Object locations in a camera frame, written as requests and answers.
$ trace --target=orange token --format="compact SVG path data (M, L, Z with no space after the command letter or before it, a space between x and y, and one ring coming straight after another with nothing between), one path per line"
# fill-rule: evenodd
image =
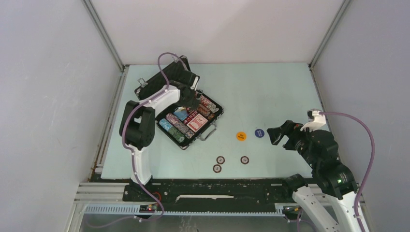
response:
M244 133L244 132L238 132L238 134L236 134L236 138L239 140L239 141L244 141L245 139L246 139L246 134Z

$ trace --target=poker chip case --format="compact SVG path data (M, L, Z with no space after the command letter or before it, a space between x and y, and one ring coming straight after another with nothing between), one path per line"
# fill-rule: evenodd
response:
M178 147L185 150L196 139L205 141L216 129L216 120L223 114L224 109L206 94L202 94L201 104L197 110L188 109L187 116L178 118L174 112L178 105L172 104L155 118L157 126L164 132ZM204 135L210 127L215 128Z

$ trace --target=poker chip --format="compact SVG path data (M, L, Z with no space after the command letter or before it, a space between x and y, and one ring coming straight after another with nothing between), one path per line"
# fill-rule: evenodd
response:
M217 106L214 103L212 103L211 100L206 98L204 95L201 96L201 104L204 105L206 108L208 108L213 113L219 110Z
M241 157L241 163L248 164L249 163L249 158L247 156L242 156Z
M185 124L183 124L179 119L173 114L167 114L165 117L174 127L176 127L181 133L183 133L187 138L192 138L195 134L192 132Z
M222 171L222 167L219 164L215 164L213 169L216 173L220 173Z
M160 125L164 128L172 137L174 137L178 142L183 142L185 140L184 135L179 132L177 128L175 128L170 122L168 122L165 118L160 120Z
M262 129L255 130L255 136L258 138L262 138L265 135L265 131Z
M223 156L218 156L217 157L217 163L218 164L223 164L225 162L225 158Z
M238 134L236 134L236 138L239 141L244 141L246 139L246 134L244 132L238 132Z
M202 104L198 105L198 112L201 113L203 116L207 117L211 114L211 111L206 108L205 106L203 106Z

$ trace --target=red poker chip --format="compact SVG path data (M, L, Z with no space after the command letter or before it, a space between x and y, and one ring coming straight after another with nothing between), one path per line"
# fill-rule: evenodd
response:
M241 163L248 164L249 163L249 158L247 156L242 156L241 157Z
M222 171L222 167L219 164L214 165L214 172L220 173Z
M223 156L218 156L217 157L217 163L218 164L223 164L225 162L225 158Z

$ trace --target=case handle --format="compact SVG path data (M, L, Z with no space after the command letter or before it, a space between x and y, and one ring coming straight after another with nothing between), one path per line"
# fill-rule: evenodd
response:
M214 125L214 129L205 137L205 138L202 138L202 134L199 136L199 139L201 140L201 141L205 141L205 140L207 140L216 130L217 130L217 124L216 124L216 122L213 122L211 125L209 125L209 126L212 126L212 125Z

